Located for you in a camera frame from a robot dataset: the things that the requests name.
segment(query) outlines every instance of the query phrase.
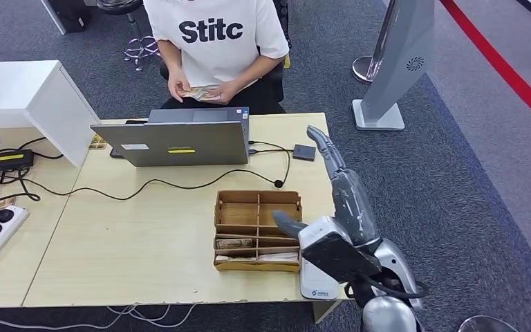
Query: power adapter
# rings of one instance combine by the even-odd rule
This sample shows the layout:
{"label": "power adapter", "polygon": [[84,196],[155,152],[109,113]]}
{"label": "power adapter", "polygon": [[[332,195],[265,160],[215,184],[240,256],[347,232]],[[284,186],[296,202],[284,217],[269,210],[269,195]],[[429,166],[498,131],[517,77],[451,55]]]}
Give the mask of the power adapter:
{"label": "power adapter", "polygon": [[34,157],[33,151],[29,149],[0,152],[0,171],[17,171],[32,167]]}

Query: white cable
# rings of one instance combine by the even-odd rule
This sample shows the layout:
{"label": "white cable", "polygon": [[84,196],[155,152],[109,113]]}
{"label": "white cable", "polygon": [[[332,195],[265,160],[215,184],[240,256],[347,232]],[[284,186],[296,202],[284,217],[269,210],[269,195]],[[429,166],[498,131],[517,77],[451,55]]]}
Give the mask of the white cable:
{"label": "white cable", "polygon": [[[120,313],[119,311],[116,311],[114,310],[113,308],[111,308],[110,306],[107,306],[107,309],[109,309],[112,313]],[[170,311],[170,305],[168,305],[168,307],[166,308],[166,312],[164,312],[164,315],[162,315],[162,317],[159,317],[159,318],[145,318],[144,315],[142,313],[140,313],[137,309],[133,310],[134,313],[137,313],[139,315],[138,316],[135,316],[133,313],[129,313],[129,315],[137,320],[144,320],[144,321],[150,321],[150,322],[157,322],[157,321],[160,321],[160,320],[163,320],[164,318],[166,318],[166,315],[168,314],[168,312]]]}
{"label": "white cable", "polygon": [[148,322],[152,325],[156,325],[157,327],[161,327],[163,329],[170,329],[172,327],[178,327],[182,324],[184,324],[184,322],[186,322],[186,320],[188,319],[188,316],[190,316],[190,313],[192,312],[192,309],[194,309],[195,306],[197,306],[198,303],[195,303],[195,304],[192,304],[192,306],[190,307],[190,309],[188,309],[188,313],[186,314],[186,316],[184,316],[184,319],[182,319],[179,323],[177,324],[174,324],[174,325],[162,325],[162,324],[158,324],[156,323],[154,320],[150,320],[148,318],[145,318],[141,313],[139,313],[139,311],[134,311],[136,313],[138,313],[140,315],[140,317],[136,317],[133,313],[129,313],[129,315],[133,318],[136,318],[138,320],[143,320],[145,322]]}
{"label": "white cable", "polygon": [[[197,306],[197,305],[198,305],[198,303],[193,304],[190,307],[190,309],[188,309],[188,313],[186,314],[184,319],[182,321],[180,321],[179,323],[174,324],[174,325],[162,325],[162,324],[156,323],[157,321],[162,320],[162,319],[164,319],[166,317],[166,315],[168,314],[168,311],[170,310],[170,306],[168,306],[168,308],[166,309],[166,312],[164,313],[164,315],[162,315],[162,317],[159,317],[159,318],[146,318],[142,313],[140,313],[136,309],[133,309],[132,311],[129,311],[128,313],[122,313],[122,315],[129,314],[131,317],[133,317],[133,318],[135,318],[137,320],[142,320],[144,322],[148,322],[148,323],[156,325],[158,327],[161,327],[161,328],[164,328],[164,329],[169,329],[169,328],[177,327],[177,326],[180,326],[180,325],[184,324],[184,322],[186,322],[186,320],[188,319],[188,316],[190,316],[190,313],[192,312],[192,309],[195,306]],[[119,311],[113,310],[109,306],[107,307],[107,309],[109,309],[113,313],[120,313]]]}
{"label": "white cable", "polygon": [[66,329],[74,329],[77,327],[90,327],[92,329],[105,330],[113,326],[119,320],[119,318],[121,318],[123,315],[130,314],[132,311],[134,311],[136,309],[136,306],[137,305],[126,306],[123,309],[123,311],[118,313],[114,321],[112,321],[109,325],[106,325],[106,326],[97,326],[97,325],[91,325],[91,324],[76,324],[76,325],[52,327],[52,326],[40,326],[40,325],[20,325],[20,324],[5,322],[3,320],[0,320],[0,324],[15,327],[17,329],[41,329],[41,330],[49,330],[49,331],[60,331],[60,330],[66,330]]}

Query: person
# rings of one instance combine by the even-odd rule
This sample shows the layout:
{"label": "person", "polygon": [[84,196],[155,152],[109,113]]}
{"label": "person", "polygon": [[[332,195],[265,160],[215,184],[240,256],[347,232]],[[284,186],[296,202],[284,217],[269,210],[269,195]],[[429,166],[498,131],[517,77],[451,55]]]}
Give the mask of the person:
{"label": "person", "polygon": [[[249,107],[284,113],[262,80],[288,54],[272,0],[144,0],[153,36],[169,72],[172,96],[162,109]],[[190,87],[215,86],[197,102]]]}

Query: white t-shirt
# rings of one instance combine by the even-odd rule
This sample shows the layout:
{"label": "white t-shirt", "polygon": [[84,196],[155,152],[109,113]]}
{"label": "white t-shirt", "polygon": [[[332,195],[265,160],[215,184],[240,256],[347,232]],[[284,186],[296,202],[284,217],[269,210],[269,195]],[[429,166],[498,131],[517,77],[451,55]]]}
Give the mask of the white t-shirt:
{"label": "white t-shirt", "polygon": [[260,53],[272,59],[288,54],[272,0],[144,0],[144,5],[156,40],[182,50],[190,86],[234,80]]}

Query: light wood desk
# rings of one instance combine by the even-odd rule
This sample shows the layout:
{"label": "light wood desk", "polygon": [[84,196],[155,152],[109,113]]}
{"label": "light wood desk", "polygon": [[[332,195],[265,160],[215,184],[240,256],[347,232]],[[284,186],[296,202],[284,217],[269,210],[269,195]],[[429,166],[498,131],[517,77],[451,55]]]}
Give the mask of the light wood desk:
{"label": "light wood desk", "polygon": [[[41,137],[37,129],[0,129],[0,149],[17,148]],[[28,148],[55,156],[59,152],[47,140]],[[35,166],[26,178],[53,190],[69,191],[80,172],[65,158],[49,160],[35,157]],[[44,256],[48,243],[68,200],[45,193],[28,183],[30,192],[41,196],[40,202],[19,197],[17,205],[29,210],[30,216],[0,251],[0,307],[21,306]],[[19,183],[0,185],[0,197],[23,192]]]}
{"label": "light wood desk", "polygon": [[[250,139],[288,149],[314,145],[306,136],[307,125],[327,131],[323,113],[251,116]],[[109,152],[110,147],[89,152],[75,189],[128,196],[152,178],[190,186],[245,168],[274,180],[282,179],[287,167],[284,153],[251,156],[246,166],[136,168],[110,158]],[[304,301],[298,274],[218,272],[213,267],[214,204],[216,192],[224,189],[275,190],[254,175],[233,173],[198,190],[151,184],[121,202],[94,192],[73,194],[24,306]],[[283,190],[299,192],[306,223],[334,212],[320,155],[313,163],[292,159]]]}

